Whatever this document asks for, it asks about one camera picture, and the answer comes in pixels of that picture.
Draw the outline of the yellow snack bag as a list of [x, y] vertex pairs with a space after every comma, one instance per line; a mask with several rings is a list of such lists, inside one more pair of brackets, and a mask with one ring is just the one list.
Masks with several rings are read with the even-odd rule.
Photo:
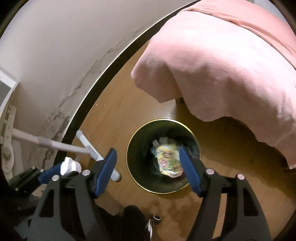
[[157, 161], [157, 168], [162, 175], [170, 178], [182, 176], [184, 170], [180, 162], [180, 146], [177, 142], [168, 137], [161, 137], [153, 140], [151, 153]]

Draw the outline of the black gold-rimmed trash bin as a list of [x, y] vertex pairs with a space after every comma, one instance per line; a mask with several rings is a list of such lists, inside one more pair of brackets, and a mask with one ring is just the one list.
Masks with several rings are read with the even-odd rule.
[[126, 150], [126, 165], [135, 183], [147, 192], [171, 194], [189, 185], [180, 161], [180, 149], [200, 156], [193, 132], [184, 124], [158, 119], [141, 126]]

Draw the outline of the small black cap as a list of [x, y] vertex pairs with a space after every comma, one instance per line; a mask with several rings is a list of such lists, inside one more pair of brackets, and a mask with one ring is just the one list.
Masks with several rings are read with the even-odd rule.
[[158, 216], [158, 215], [153, 215], [152, 220], [154, 222], [154, 225], [158, 225], [162, 221], [162, 218], [160, 216]]

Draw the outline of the white shelf unit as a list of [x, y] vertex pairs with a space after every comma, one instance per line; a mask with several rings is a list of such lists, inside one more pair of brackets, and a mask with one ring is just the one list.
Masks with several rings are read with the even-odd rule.
[[15, 88], [18, 85], [18, 81], [15, 78], [11, 77], [8, 73], [1, 69], [0, 74], [1, 79], [1, 113], [4, 111], [4, 108], [8, 104]]

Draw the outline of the pink bed blanket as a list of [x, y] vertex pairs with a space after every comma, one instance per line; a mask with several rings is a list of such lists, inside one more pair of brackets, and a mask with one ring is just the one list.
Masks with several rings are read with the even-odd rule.
[[199, 1], [169, 19], [131, 72], [159, 102], [246, 124], [295, 168], [295, 33], [248, 1]]

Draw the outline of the white table leg frame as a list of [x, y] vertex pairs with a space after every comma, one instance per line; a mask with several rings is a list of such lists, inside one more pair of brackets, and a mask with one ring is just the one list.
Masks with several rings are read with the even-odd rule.
[[93, 147], [93, 145], [88, 141], [85, 135], [78, 130], [76, 137], [83, 144], [83, 147], [73, 146], [69, 144], [64, 144], [61, 142], [53, 141], [44, 137], [37, 137], [29, 133], [17, 130], [13, 127], [14, 119], [16, 115], [16, 108], [10, 106], [7, 108], [1, 107], [1, 144], [4, 148], [8, 148], [10, 151], [8, 162], [14, 162], [13, 148], [11, 145], [12, 138], [18, 138], [20, 140], [28, 141], [39, 145], [40, 147], [45, 147], [49, 149], [57, 149], [59, 151], [76, 153], [76, 154], [87, 154], [95, 161], [103, 160], [103, 157], [99, 152]]

